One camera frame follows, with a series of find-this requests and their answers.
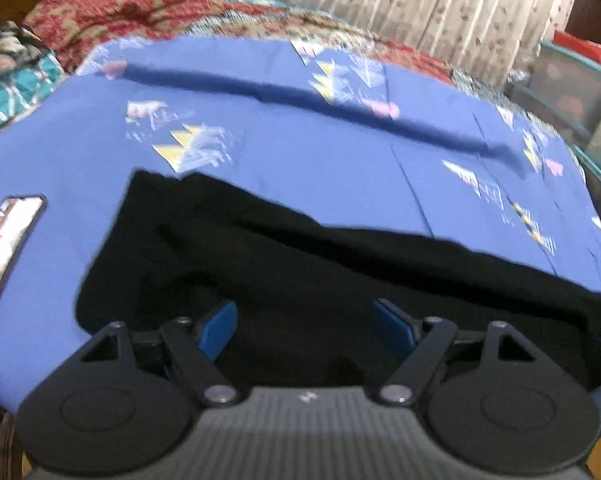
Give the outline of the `black pants with zipper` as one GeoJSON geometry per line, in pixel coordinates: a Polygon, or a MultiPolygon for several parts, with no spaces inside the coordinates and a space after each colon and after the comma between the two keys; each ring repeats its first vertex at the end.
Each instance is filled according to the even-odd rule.
{"type": "Polygon", "coordinates": [[[221,370],[235,384],[381,382],[397,360],[375,339],[372,304],[462,330],[502,320],[585,388],[601,386],[601,294],[448,240],[328,228],[202,174],[133,174],[84,279],[78,324],[156,330],[223,301],[238,330],[221,370]]]}

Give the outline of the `blue patterned bed sheet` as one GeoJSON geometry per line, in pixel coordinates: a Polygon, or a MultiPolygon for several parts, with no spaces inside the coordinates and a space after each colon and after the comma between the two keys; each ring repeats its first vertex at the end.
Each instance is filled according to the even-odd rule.
{"type": "Polygon", "coordinates": [[[138,169],[201,171],[327,226],[455,240],[601,292],[582,171],[524,114],[299,42],[120,39],[0,132],[0,205],[46,199],[0,295],[4,408],[86,340],[77,292],[138,169]]]}

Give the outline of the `smartphone with dark case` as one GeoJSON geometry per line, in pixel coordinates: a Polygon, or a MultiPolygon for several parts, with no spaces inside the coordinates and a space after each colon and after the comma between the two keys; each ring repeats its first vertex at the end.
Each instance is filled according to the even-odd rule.
{"type": "Polygon", "coordinates": [[[0,296],[27,237],[46,209],[43,195],[8,196],[0,204],[0,296]]]}

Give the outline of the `clear teal-rimmed storage box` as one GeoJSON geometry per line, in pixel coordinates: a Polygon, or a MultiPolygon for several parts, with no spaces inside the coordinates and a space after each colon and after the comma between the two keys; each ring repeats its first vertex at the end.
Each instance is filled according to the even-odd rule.
{"type": "Polygon", "coordinates": [[[601,180],[601,66],[565,47],[542,41],[530,72],[509,77],[505,94],[547,122],[601,180]]]}

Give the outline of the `teal patterned cloth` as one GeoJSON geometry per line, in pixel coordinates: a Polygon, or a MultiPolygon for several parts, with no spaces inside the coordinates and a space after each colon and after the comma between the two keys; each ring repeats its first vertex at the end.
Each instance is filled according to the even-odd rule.
{"type": "Polygon", "coordinates": [[[0,27],[0,129],[32,112],[65,77],[55,53],[40,38],[5,22],[0,27]]]}

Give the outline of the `red floral quilt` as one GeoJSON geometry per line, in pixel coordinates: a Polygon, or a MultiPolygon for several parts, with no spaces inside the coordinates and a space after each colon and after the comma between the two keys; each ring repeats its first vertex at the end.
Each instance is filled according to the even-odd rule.
{"type": "Polygon", "coordinates": [[[292,6],[230,0],[41,0],[26,16],[29,28],[73,73],[99,44],[138,36],[182,35],[315,41],[451,84],[448,64],[364,29],[292,6]]]}

